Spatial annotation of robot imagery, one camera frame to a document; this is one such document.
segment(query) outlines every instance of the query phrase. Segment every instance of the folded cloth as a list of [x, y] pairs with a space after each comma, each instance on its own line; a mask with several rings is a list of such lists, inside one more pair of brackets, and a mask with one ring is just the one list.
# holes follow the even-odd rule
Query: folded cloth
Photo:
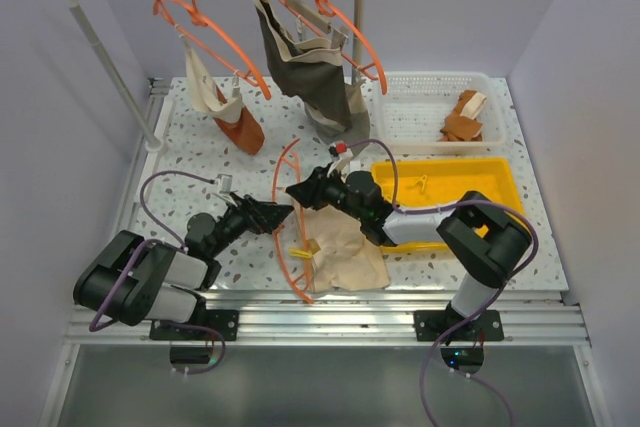
[[360, 222], [333, 207], [325, 207], [317, 211], [305, 209], [304, 223], [309, 243], [317, 245], [311, 260], [312, 292], [336, 287], [373, 290], [389, 285], [380, 249], [362, 235]]
[[294, 41], [268, 0], [253, 1], [273, 81], [283, 94], [304, 101], [318, 136], [326, 143], [368, 138], [370, 122], [362, 84], [345, 84], [341, 47], [322, 37]]
[[237, 76], [233, 78], [231, 100], [227, 101], [213, 77], [193, 50], [181, 37], [187, 60], [187, 91], [195, 110], [210, 115], [220, 130], [248, 154], [255, 155], [264, 144], [264, 133], [249, 109], [244, 105]]
[[444, 136], [440, 142], [481, 141], [482, 123], [475, 120], [480, 114], [487, 97], [475, 90], [465, 90], [460, 94], [458, 103], [444, 120], [440, 132]]

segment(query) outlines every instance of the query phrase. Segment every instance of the purple cable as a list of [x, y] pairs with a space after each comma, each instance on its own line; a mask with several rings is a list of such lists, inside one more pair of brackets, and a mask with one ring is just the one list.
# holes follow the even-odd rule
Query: purple cable
[[[520, 273], [522, 271], [522, 269], [524, 269], [527, 265], [529, 265], [533, 261], [533, 259], [535, 258], [536, 254], [538, 253], [538, 248], [540, 246], [540, 241], [538, 239], [538, 234], [536, 233], [536, 230], [533, 227], [533, 225], [531, 224], [531, 222], [529, 222], [522, 214], [520, 214], [519, 212], [515, 211], [514, 209], [512, 209], [511, 207], [508, 207], [506, 205], [498, 204], [498, 203], [491, 202], [491, 201], [488, 201], [488, 200], [463, 200], [463, 201], [460, 201], [460, 202], [455, 202], [455, 203], [447, 204], [447, 205], [443, 205], [443, 206], [429, 207], [429, 208], [425, 208], [425, 209], [415, 209], [415, 210], [409, 210], [409, 211], [402, 210], [399, 207], [397, 207], [396, 206], [396, 197], [398, 195], [398, 166], [396, 164], [395, 158], [393, 157], [393, 153], [391, 152], [391, 150], [382, 141], [380, 141], [378, 139], [364, 139], [364, 140], [361, 140], [361, 141], [356, 142], [354, 144], [351, 144], [349, 146], [349, 148], [351, 148], [352, 146], [355, 147], [355, 146], [358, 146], [358, 145], [369, 144], [369, 143], [378, 144], [382, 148], [384, 148], [384, 150], [386, 151], [387, 155], [389, 156], [389, 160], [391, 161], [391, 166], [393, 167], [393, 177], [394, 177], [393, 196], [391, 197], [391, 204], [393, 206], [393, 209], [396, 212], [400, 212], [400, 213], [403, 213], [403, 214], [406, 214], [406, 215], [436, 214], [436, 213], [440, 213], [440, 212], [446, 212], [446, 211], [449, 211], [449, 210], [455, 210], [458, 207], [466, 207], [466, 206], [471, 206], [471, 205], [489, 205], [489, 206], [492, 206], [492, 207], [499, 208], [499, 209], [501, 209], [501, 210], [503, 210], [505, 212], [508, 212], [509, 214], [513, 215], [518, 220], [520, 220], [525, 225], [525, 227], [527, 228], [529, 233], [531, 234], [531, 239], [532, 239], [531, 252], [527, 256], [527, 258], [518, 267], [516, 267], [513, 270], [513, 272], [511, 273], [511, 276], [509, 277], [509, 279], [513, 278], [515, 275]], [[500, 296], [500, 294], [502, 294], [502, 292], [504, 291], [505, 287], [506, 287], [506, 283], [501, 288], [499, 288], [495, 292], [495, 294], [493, 294], [493, 296], [491, 296], [491, 298], [489, 300], [487, 300], [484, 304], [482, 304], [478, 308], [478, 310], [476, 310], [473, 314], [471, 314], [470, 316], [468, 316], [465, 319], [461, 320], [456, 325], [454, 325], [453, 327], [450, 327], [445, 332], [440, 334], [440, 336], [433, 342], [433, 344], [431, 344], [431, 347], [430, 347], [429, 351], [427, 352], [427, 356], [425, 357], [424, 362], [422, 363], [422, 367], [420, 368], [420, 400], [422, 402], [422, 406], [424, 408], [425, 414], [427, 414], [427, 417], [429, 417], [429, 420], [431, 421], [431, 423], [433, 424], [434, 427], [439, 427], [440, 424], [438, 423], [438, 421], [436, 420], [435, 416], [433, 415], [433, 412], [431, 411], [431, 408], [429, 407], [429, 403], [427, 402], [427, 394], [426, 394], [426, 391], [425, 391], [425, 388], [424, 388], [423, 379], [424, 379], [424, 377], [426, 375], [427, 367], [429, 366], [429, 361], [433, 357], [433, 353], [435, 352], [436, 347], [440, 343], [442, 343], [447, 337], [449, 337], [449, 335], [451, 335], [453, 332], [455, 332], [456, 330], [458, 330], [461, 327], [464, 327], [466, 324], [468, 324], [473, 319], [475, 319], [478, 315], [482, 314], [485, 310], [487, 310], [487, 308], [493, 302], [495, 302], [495, 300]], [[509, 413], [509, 425], [511, 427], [515, 426], [515, 415], [513, 413], [513, 409], [511, 408], [511, 405], [509, 404], [509, 401], [506, 399], [506, 397], [502, 393], [500, 393], [493, 385], [491, 385], [489, 382], [487, 382], [486, 380], [483, 380], [483, 379], [481, 379], [479, 377], [475, 377], [475, 376], [471, 376], [471, 378], [473, 380], [475, 380], [476, 382], [484, 385], [485, 387], [487, 387], [488, 389], [493, 391], [498, 396], [498, 398], [502, 401], [502, 403], [506, 407], [507, 412]]]
[[203, 327], [200, 325], [190, 325], [190, 324], [180, 324], [178, 322], [173, 322], [173, 321], [168, 321], [168, 322], [163, 322], [167, 325], [170, 325], [171, 327], [174, 327], [176, 329], [181, 329], [181, 330], [190, 330], [192, 332], [205, 332], [207, 334], [211, 334], [213, 337], [215, 337], [216, 339], [218, 339], [220, 341], [221, 344], [221, 350], [220, 350], [220, 355], [218, 356], [218, 358], [216, 359], [215, 363], [211, 364], [209, 363], [208, 366], [203, 367], [202, 369], [184, 369], [182, 371], [178, 371], [182, 374], [186, 375], [197, 375], [197, 374], [206, 374], [207, 372], [211, 372], [213, 369], [215, 369], [216, 367], [218, 367], [218, 365], [220, 365], [220, 362], [222, 362], [222, 359], [224, 358], [225, 354], [227, 353], [227, 344], [224, 341], [224, 337], [222, 336], [222, 334], [220, 334], [220, 332], [218, 332], [217, 330], [213, 330], [209, 327]]
[[122, 269], [122, 272], [120, 272], [120, 276], [115, 281], [115, 283], [113, 284], [113, 287], [111, 288], [107, 296], [102, 301], [102, 304], [100, 304], [100, 307], [96, 311], [96, 315], [93, 317], [93, 320], [89, 324], [89, 332], [98, 332], [99, 330], [102, 330], [116, 323], [115, 319], [111, 319], [111, 320], [108, 320], [107, 322], [103, 322], [102, 324], [98, 324], [102, 316], [105, 314], [105, 312], [111, 305], [111, 302], [113, 302], [113, 298], [116, 296], [118, 289], [122, 287], [122, 284], [124, 283], [127, 276], [129, 275], [129, 272], [131, 272], [131, 269], [133, 269], [133, 266], [138, 261], [138, 257], [140, 257], [142, 252], [144, 252], [144, 249], [156, 243], [162, 243], [162, 242], [160, 242], [158, 239], [148, 239], [148, 240], [143, 240], [136, 247], [136, 249], [133, 251], [133, 254], [131, 254], [131, 257], [129, 257], [129, 261], [124, 266], [124, 269]]
[[149, 178], [144, 181], [144, 183], [142, 184], [142, 187], [140, 187], [140, 206], [142, 207], [142, 210], [144, 210], [145, 214], [147, 214], [149, 218], [151, 218], [151, 220], [153, 220], [156, 224], [158, 224], [160, 227], [166, 230], [169, 234], [171, 234], [173, 238], [176, 239], [180, 244], [181, 250], [184, 250], [186, 248], [184, 240], [182, 240], [182, 238], [174, 230], [172, 230], [167, 224], [165, 224], [159, 218], [153, 215], [149, 210], [149, 208], [147, 207], [147, 203], [144, 200], [144, 192], [147, 186], [149, 185], [149, 183], [156, 177], [160, 177], [162, 175], [169, 175], [169, 174], [183, 175], [185, 177], [190, 177], [192, 179], [205, 182], [207, 184], [213, 184], [215, 183], [215, 180], [207, 179], [205, 177], [200, 177], [199, 175], [190, 174], [189, 172], [183, 172], [181, 170], [161, 170], [160, 172], [156, 172], [155, 174], [150, 175]]

